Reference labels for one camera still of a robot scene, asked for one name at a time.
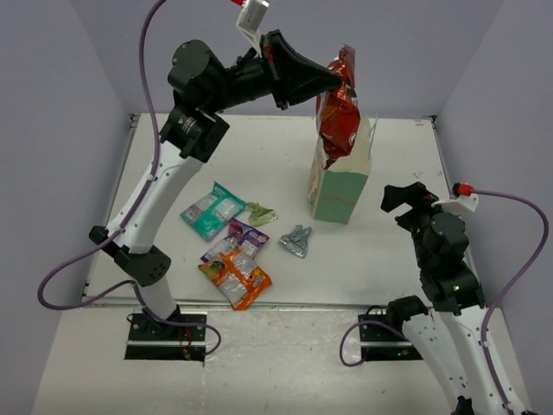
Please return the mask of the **red chips bag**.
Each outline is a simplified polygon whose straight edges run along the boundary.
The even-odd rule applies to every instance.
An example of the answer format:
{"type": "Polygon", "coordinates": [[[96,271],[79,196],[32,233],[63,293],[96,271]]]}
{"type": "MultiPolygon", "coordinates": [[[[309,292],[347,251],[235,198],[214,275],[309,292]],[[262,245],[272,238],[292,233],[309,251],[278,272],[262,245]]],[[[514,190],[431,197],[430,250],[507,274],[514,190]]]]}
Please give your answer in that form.
{"type": "Polygon", "coordinates": [[[315,117],[319,138],[326,155],[324,169],[339,158],[348,156],[356,139],[360,123],[355,91],[356,51],[344,45],[328,69],[340,76],[340,86],[316,97],[315,117]]]}

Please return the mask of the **orange snack packet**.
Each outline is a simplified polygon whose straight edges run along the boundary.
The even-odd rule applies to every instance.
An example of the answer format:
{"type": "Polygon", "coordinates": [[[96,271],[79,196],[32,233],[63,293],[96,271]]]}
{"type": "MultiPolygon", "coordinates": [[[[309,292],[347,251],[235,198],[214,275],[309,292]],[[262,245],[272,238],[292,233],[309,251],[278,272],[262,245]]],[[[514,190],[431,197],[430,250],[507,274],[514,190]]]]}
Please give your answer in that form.
{"type": "Polygon", "coordinates": [[[218,288],[235,311],[246,310],[264,290],[272,286],[269,274],[241,246],[229,253],[220,252],[198,265],[198,269],[218,288]]]}

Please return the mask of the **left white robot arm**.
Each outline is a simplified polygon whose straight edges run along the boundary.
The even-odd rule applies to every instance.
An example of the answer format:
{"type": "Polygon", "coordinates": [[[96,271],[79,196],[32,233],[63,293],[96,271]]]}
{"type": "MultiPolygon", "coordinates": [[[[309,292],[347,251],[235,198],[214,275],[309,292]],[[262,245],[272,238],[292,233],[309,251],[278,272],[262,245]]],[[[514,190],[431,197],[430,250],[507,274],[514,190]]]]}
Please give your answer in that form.
{"type": "Polygon", "coordinates": [[[337,88],[340,77],[298,54],[273,30],[231,67],[200,40],[182,43],[173,55],[168,83],[174,107],[155,127],[155,152],[118,217],[95,226],[90,240],[131,278],[149,329],[163,340],[180,327],[179,307],[166,274],[169,256],[157,248],[157,231],[180,192],[215,152],[229,129],[224,110],[271,95],[285,110],[337,88]]]}

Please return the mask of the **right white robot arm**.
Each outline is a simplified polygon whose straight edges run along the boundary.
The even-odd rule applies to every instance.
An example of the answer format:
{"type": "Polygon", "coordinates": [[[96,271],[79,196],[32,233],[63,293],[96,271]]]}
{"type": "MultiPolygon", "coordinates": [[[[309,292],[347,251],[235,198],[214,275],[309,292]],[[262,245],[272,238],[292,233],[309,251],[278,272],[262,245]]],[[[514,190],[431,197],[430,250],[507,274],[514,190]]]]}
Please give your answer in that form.
{"type": "Polygon", "coordinates": [[[456,183],[441,199],[424,184],[385,186],[381,209],[402,205],[396,217],[410,234],[426,307],[417,296],[389,302],[385,329],[406,338],[435,376],[453,414],[529,414],[531,409],[512,387],[489,322],[493,309],[465,256],[469,246],[462,217],[479,204],[474,188],[456,183]]]}

